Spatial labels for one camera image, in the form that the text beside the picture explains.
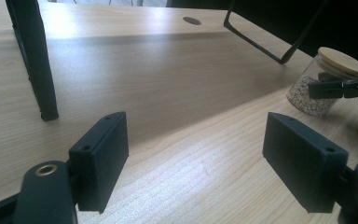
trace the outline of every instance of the glass jar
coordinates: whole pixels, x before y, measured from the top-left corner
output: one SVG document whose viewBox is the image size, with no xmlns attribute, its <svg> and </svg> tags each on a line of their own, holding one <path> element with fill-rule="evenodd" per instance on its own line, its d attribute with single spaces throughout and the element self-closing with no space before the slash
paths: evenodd
<svg viewBox="0 0 358 224">
<path fill-rule="evenodd" d="M 318 54 L 287 92 L 287 100 L 306 114 L 322 117 L 337 99 L 310 99 L 309 84 L 315 82 L 358 79 L 358 61 L 329 48 L 319 48 Z"/>
</svg>

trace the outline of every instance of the wooden lid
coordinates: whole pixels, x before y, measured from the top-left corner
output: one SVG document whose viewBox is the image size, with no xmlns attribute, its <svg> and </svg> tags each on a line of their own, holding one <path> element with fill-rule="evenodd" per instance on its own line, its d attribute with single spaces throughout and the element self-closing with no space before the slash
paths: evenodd
<svg viewBox="0 0 358 224">
<path fill-rule="evenodd" d="M 349 73 L 358 77 L 358 61 L 349 55 L 339 52 L 335 49 L 321 47 L 318 49 L 318 54 L 324 61 L 336 69 Z"/>
</svg>

